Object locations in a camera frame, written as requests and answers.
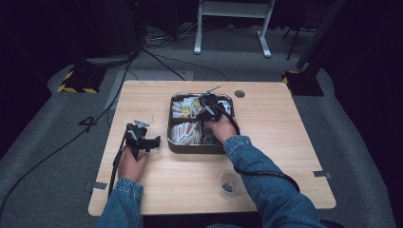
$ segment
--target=blue denim jacket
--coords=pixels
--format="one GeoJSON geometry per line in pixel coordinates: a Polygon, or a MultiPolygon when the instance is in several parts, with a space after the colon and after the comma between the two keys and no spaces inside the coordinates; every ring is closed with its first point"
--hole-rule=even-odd
{"type": "MultiPolygon", "coordinates": [[[[224,150],[238,169],[246,172],[280,169],[252,145],[246,136],[233,136],[224,150]]],[[[287,180],[271,176],[242,176],[243,183],[263,220],[263,227],[323,227],[317,209],[287,180]]],[[[97,227],[138,227],[143,188],[137,182],[122,179],[110,195],[97,227]]],[[[213,224],[209,227],[239,226],[213,224]]]]}

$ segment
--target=white metal stand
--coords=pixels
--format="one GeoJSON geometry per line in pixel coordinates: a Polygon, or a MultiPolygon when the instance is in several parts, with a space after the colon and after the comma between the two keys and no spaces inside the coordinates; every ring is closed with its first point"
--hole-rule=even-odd
{"type": "Polygon", "coordinates": [[[270,0],[269,4],[255,3],[232,3],[232,2],[210,2],[199,0],[198,13],[198,33],[195,42],[195,54],[202,52],[202,17],[210,16],[231,16],[231,17],[251,17],[264,18],[263,30],[258,31],[258,38],[265,57],[270,57],[270,49],[266,42],[266,31],[272,15],[275,0],[270,0]]]}

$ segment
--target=table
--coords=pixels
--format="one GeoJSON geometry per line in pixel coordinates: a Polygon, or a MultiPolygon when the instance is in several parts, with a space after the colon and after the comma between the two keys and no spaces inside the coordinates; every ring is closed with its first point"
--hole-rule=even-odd
{"type": "MultiPolygon", "coordinates": [[[[176,154],[166,139],[171,97],[179,92],[203,93],[221,84],[216,94],[233,100],[242,135],[269,156],[291,176],[302,194],[316,208],[333,208],[336,201],[325,177],[315,177],[322,168],[309,140],[287,86],[283,83],[256,82],[175,82],[126,81],[106,142],[97,182],[109,184],[112,162],[119,149],[127,123],[147,124],[146,137],[162,137],[153,149],[139,182],[144,187],[142,215],[168,215],[256,211],[247,194],[231,200],[219,195],[219,176],[233,169],[226,155],[176,154]],[[245,97],[238,98],[241,90],[245,97]]],[[[106,190],[94,190],[88,206],[92,216],[100,216],[107,200],[106,190]]]]}
{"type": "Polygon", "coordinates": [[[263,50],[264,57],[271,57],[269,47],[266,42],[266,31],[272,15],[275,0],[270,0],[269,4],[257,3],[236,3],[236,2],[212,2],[199,0],[198,9],[198,32],[196,34],[194,53],[202,52],[202,17],[208,16],[230,16],[230,17],[251,17],[264,18],[262,31],[258,31],[258,38],[263,50]]]}

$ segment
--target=person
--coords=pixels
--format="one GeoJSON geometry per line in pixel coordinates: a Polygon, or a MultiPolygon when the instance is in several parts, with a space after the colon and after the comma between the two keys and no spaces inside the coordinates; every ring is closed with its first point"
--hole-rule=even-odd
{"type": "MultiPolygon", "coordinates": [[[[205,124],[222,142],[229,160],[239,170],[281,172],[270,158],[252,145],[249,137],[237,135],[234,126],[224,115],[218,122],[205,124]]],[[[124,150],[118,165],[119,180],[107,200],[97,227],[139,227],[143,187],[138,180],[146,161],[146,154],[136,161],[129,148],[124,150]]],[[[262,227],[323,227],[315,206],[291,182],[273,176],[241,177],[247,193],[257,206],[262,227]]],[[[210,227],[239,226],[212,224],[210,227]]]]}

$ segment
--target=clear plastic cup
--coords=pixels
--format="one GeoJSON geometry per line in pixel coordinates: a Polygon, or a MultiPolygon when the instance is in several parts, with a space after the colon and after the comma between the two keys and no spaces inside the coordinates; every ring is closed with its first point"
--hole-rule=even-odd
{"type": "Polygon", "coordinates": [[[237,172],[227,170],[220,175],[219,184],[220,196],[223,199],[230,200],[240,191],[242,179],[237,172]]]}

